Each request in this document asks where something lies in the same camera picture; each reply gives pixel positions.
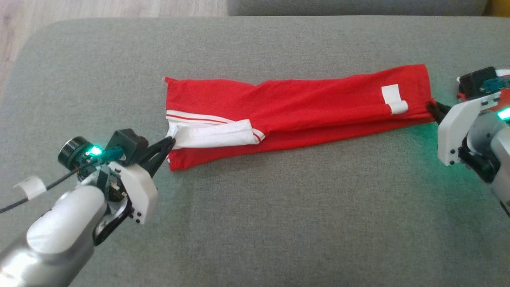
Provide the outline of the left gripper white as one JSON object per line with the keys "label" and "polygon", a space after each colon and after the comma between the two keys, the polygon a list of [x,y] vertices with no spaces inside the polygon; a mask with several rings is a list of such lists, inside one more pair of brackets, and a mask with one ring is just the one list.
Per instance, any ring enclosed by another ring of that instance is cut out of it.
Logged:
{"label": "left gripper white", "polygon": [[124,167],[110,162],[98,171],[95,186],[104,194],[106,211],[94,229],[94,243],[103,243],[127,218],[142,225],[153,218],[158,189],[152,178],[175,142],[174,138],[164,138],[150,145],[145,152],[145,169],[140,165]]}

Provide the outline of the red Bulls 23 jersey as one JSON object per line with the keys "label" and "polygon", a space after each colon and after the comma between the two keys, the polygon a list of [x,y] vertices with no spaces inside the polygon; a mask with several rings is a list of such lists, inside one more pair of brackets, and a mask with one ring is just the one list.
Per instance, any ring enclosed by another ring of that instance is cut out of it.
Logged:
{"label": "red Bulls 23 jersey", "polygon": [[321,145],[432,121],[428,70],[405,65],[341,79],[164,78],[169,169]]}

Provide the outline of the grey sofa back cushion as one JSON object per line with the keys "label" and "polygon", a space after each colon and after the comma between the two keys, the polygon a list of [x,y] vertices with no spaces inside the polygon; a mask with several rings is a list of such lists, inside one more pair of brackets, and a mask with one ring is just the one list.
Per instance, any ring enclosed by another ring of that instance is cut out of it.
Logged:
{"label": "grey sofa back cushion", "polygon": [[481,16],[488,0],[226,0],[229,16]]}

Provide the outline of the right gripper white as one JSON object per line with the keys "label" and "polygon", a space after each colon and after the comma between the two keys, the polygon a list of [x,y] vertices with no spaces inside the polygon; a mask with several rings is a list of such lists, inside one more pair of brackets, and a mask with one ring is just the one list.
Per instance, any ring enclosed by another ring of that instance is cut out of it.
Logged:
{"label": "right gripper white", "polygon": [[445,165],[453,165],[459,161],[457,149],[473,126],[480,113],[495,107],[501,93],[496,92],[481,98],[458,103],[452,108],[439,102],[428,102],[427,110],[438,127],[437,154]]}

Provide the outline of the large grey sofa seat cushion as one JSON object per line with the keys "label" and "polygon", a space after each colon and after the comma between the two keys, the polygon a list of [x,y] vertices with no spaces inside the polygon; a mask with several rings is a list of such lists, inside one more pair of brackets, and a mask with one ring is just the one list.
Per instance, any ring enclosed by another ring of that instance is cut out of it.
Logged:
{"label": "large grey sofa seat cushion", "polygon": [[[433,96],[510,67],[510,19],[416,16],[137,18],[57,22],[18,54],[0,102],[0,207],[53,182],[75,136],[167,133],[164,76],[341,78],[423,63]],[[510,287],[510,218],[435,123],[155,176],[146,225],[127,219],[72,287]]]}

